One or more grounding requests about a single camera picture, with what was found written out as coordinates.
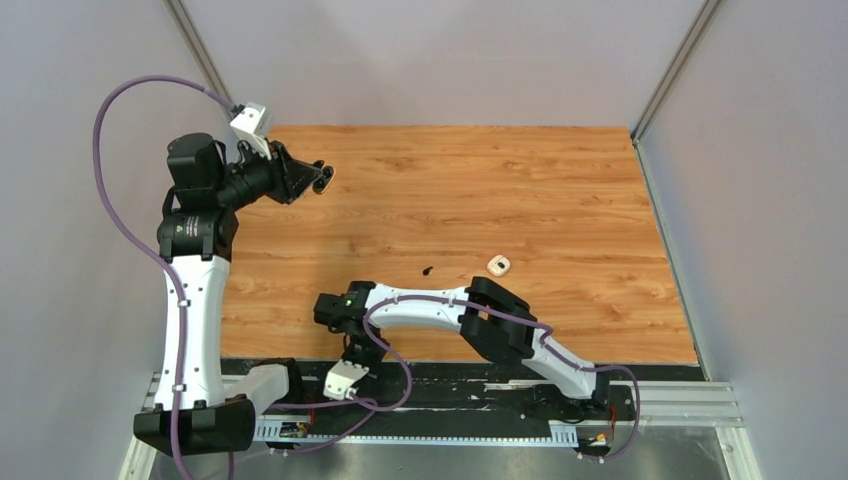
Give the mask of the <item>white earbud charging case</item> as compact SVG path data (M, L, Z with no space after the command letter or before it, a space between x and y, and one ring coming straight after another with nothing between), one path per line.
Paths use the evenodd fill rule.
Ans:
M512 262L504 255L496 255L487 263L487 271L494 277L502 277L510 271Z

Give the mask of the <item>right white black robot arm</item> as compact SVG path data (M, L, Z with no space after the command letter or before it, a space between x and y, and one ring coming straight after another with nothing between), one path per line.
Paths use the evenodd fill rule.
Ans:
M332 400L353 399L358 382L377 372L390 352L383 330L418 327L456 333L492 364L530 369L584 417L598 416L611 403L609 381L598 367L557 342L527 301L485 277L441 290L353 281L343 294L320 294L313 313L317 324L348 339L324 380L323 394Z

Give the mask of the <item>black earbud charging case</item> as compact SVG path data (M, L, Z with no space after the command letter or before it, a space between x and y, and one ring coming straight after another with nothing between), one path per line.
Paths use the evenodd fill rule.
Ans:
M324 194L333 179L335 178L335 169L332 166L325 166L321 169L321 175L313 182L312 190L316 195Z

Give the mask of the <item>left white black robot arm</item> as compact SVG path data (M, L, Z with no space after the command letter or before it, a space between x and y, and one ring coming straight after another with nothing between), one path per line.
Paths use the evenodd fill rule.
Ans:
M153 407L133 420L136 438L170 457L235 453L252 443L257 419L272 405L298 411L306 386L292 358L271 358L226 386L221 370L222 307L238 210L267 197L289 205L307 190L322 193L335 170L294 158L273 141L262 156L245 142L234 164L207 133L171 141L173 180L157 229L154 258L166 279L166 342Z

